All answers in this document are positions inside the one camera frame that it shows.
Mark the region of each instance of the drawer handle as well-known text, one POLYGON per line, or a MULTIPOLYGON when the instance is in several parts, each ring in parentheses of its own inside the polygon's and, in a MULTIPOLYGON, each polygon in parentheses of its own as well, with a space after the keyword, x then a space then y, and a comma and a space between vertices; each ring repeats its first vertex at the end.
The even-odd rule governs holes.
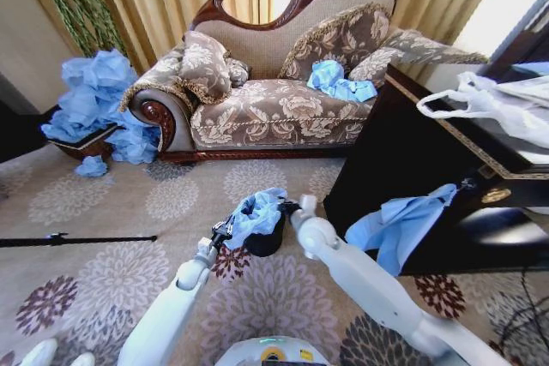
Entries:
POLYGON ((493 203, 495 201, 502 201, 509 196, 511 196, 511 191, 509 189, 491 189, 482 196, 482 202, 493 203))

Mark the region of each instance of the sofa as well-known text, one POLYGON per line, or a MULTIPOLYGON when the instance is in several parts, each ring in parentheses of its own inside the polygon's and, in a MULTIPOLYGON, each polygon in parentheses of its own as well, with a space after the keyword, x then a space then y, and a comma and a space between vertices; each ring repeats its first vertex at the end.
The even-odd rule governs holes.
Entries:
POLYGON ((359 135, 375 98, 334 99, 307 87, 312 63, 336 60, 349 79, 380 86, 387 65, 399 59, 483 59, 391 27, 396 0, 291 0, 278 19, 263 25, 236 20, 222 2, 208 0, 184 41, 124 95, 121 110, 128 107, 138 119, 159 126, 160 159, 340 156, 359 135), (204 85, 181 74, 192 52, 189 39, 203 40, 199 33, 219 42, 218 58, 251 67, 243 84, 210 98, 201 92, 208 90, 204 85))

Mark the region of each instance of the black cable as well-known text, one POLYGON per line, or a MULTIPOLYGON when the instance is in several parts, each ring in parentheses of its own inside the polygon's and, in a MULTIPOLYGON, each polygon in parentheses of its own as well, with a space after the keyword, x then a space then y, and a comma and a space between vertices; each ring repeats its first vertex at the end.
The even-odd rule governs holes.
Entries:
POLYGON ((498 344, 502 352, 504 351, 504 348, 505 348, 505 340, 507 340, 507 338, 509 338, 512 335, 513 332, 515 332, 516 330, 518 330, 522 327, 525 327, 526 325, 530 324, 532 321, 535 322, 538 334, 540 335, 541 340, 543 340, 547 350, 549 351, 549 344, 547 342, 547 338, 546 338, 546 336, 543 332, 543 329, 541 327, 540 320, 539 320, 539 315, 547 314, 549 312, 549 309, 542 310, 539 314, 538 314, 538 311, 537 311, 537 308, 539 308, 539 306, 541 306, 541 304, 543 304, 543 303, 545 303, 546 301, 549 300, 549 296, 543 297, 537 303, 534 303, 534 301, 532 299, 532 296, 530 295, 530 291, 528 290, 528 288, 526 286, 526 272, 527 272, 527 270, 528 270, 528 266, 525 266, 522 269, 521 284, 522 284, 522 289, 525 291, 526 296, 528 298, 528 307, 523 308, 523 309, 515 310, 513 315, 510 317, 510 319, 505 324, 504 330, 502 331, 502 334, 501 334, 500 339, 499 339, 499 344, 498 344), (533 314, 534 314, 533 317, 529 318, 527 321, 524 321, 523 323, 521 323, 521 324, 519 324, 515 327, 512 327, 510 329, 510 326, 512 325, 512 323, 516 319, 516 317, 523 314, 523 313, 525 313, 525 312, 528 312, 528 311, 533 312, 533 314))
MULTIPOLYGON (((549 300, 549 296, 547 297, 544 297, 543 299, 541 299, 538 304, 541 305, 543 304, 545 301, 549 300)), ((515 331, 517 331, 518 329, 522 328, 522 327, 525 327, 526 325, 532 323, 534 321, 534 318, 529 318, 527 321, 524 321, 523 323, 520 323, 518 325, 516 325, 515 327, 512 327, 511 329, 508 329, 507 327, 510 326, 510 324, 512 323, 512 321, 521 313, 524 313, 526 311, 529 311, 529 310, 532 310, 532 308, 528 307, 528 308, 525 308, 525 309, 520 309, 520 310, 517 310, 514 314, 513 314, 513 317, 511 318, 510 321, 507 322, 507 324, 505 325, 505 329, 504 331, 502 332, 502 337, 500 338, 500 345, 504 345, 505 344, 505 340, 507 340, 508 337, 510 337, 515 331)), ((542 310, 539 315, 546 315, 547 313, 549 313, 549 309, 545 309, 545 310, 542 310)))
POLYGON ((526 297, 528 298, 528 303, 534 310, 534 321, 535 326, 538 329, 538 333, 540 334, 541 340, 543 340, 543 343, 546 345, 547 351, 549 351, 549 342, 547 342, 547 338, 545 334, 543 334, 543 330, 541 329, 540 319, 538 318, 538 311, 536 310, 536 306, 534 305, 534 301, 532 300, 532 296, 530 295, 530 291, 526 287, 526 271, 528 267, 524 267, 522 269, 522 277, 521 277, 521 283, 522 283, 522 289, 526 292, 526 297))

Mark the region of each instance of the blue cloth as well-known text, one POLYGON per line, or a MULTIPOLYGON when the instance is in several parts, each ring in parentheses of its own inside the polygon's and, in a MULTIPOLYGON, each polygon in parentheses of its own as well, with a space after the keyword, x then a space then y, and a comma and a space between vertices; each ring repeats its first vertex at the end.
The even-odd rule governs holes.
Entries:
POLYGON ((63 63, 61 77, 69 91, 59 98, 61 109, 41 126, 49 139, 76 143, 110 124, 123 126, 107 142, 112 158, 133 164, 154 160, 160 131, 136 119, 130 111, 118 112, 124 90, 136 80, 130 61, 116 49, 99 51, 93 58, 78 57, 63 63))
POLYGON ((387 201, 349 227, 345 239, 362 250, 379 249, 377 263, 397 276, 456 193, 449 183, 427 196, 387 201))
POLYGON ((101 156, 86 156, 82 164, 76 167, 77 175, 84 177, 98 177, 106 173, 106 163, 101 156))
POLYGON ((549 62, 530 62, 530 63, 516 63, 512 66, 513 69, 519 72, 535 74, 538 76, 549 75, 549 62))
POLYGON ((281 197, 287 197, 284 189, 271 188, 243 199, 232 212, 232 239, 226 240, 225 245, 233 250, 241 247, 251 234, 273 233, 281 218, 281 211, 278 210, 281 197))
POLYGON ((377 95, 371 81, 349 81, 344 77, 343 67, 335 60, 324 60, 312 65, 307 86, 319 89, 332 98, 364 102, 377 95))

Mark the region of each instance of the carpet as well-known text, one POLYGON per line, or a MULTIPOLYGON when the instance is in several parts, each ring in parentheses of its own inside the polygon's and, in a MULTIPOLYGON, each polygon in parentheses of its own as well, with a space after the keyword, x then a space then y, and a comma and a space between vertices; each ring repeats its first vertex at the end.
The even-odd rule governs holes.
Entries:
MULTIPOLYGON (((322 199, 343 160, 111 162, 109 173, 98 178, 78 177, 77 164, 52 146, 1 164, 0 235, 157 234, 159 240, 2 249, 2 366, 18 364, 51 337, 59 342, 55 365, 84 351, 92 351, 99 365, 115 364, 148 305, 241 198, 279 186, 293 198, 309 192, 322 199)), ((318 212, 323 214, 321 204, 318 212)), ((525 292, 535 303, 549 295, 546 273, 527 273, 524 285, 520 273, 399 280, 423 309, 458 319, 515 364, 549 364, 539 332, 549 336, 546 303, 535 321, 525 292)), ((232 343, 272 334, 306 339, 333 364, 430 364, 361 311, 326 267, 307 260, 288 225, 280 250, 270 257, 221 251, 171 364, 212 365, 232 343)))

